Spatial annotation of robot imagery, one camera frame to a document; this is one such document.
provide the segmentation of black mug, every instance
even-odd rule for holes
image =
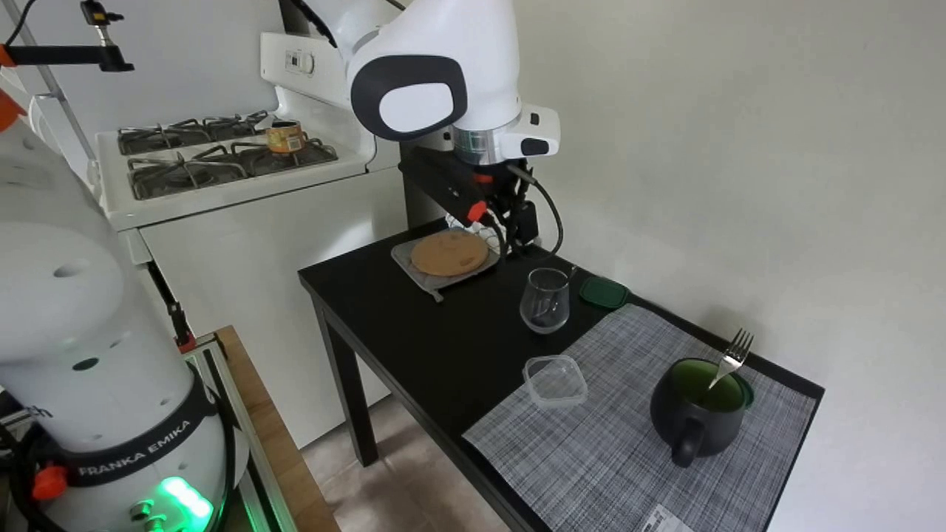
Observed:
[[[676,362],[651,397],[651,419],[671,446],[676,468],[689,468],[698,456],[726,450],[741,427],[741,415],[753,393],[739,375],[723,375],[713,390],[716,363],[702,359]]]

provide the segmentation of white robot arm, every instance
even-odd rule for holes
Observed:
[[[460,159],[497,165],[559,150],[559,115],[516,94],[512,0],[306,0],[330,29],[357,121],[392,143],[451,128]]]

